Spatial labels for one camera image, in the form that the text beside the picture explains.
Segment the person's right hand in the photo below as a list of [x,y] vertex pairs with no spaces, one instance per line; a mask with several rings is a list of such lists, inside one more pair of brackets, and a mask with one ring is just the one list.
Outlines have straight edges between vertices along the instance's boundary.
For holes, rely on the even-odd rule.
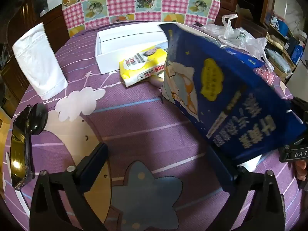
[[305,160],[295,161],[296,177],[298,180],[305,181],[307,177],[307,162]]

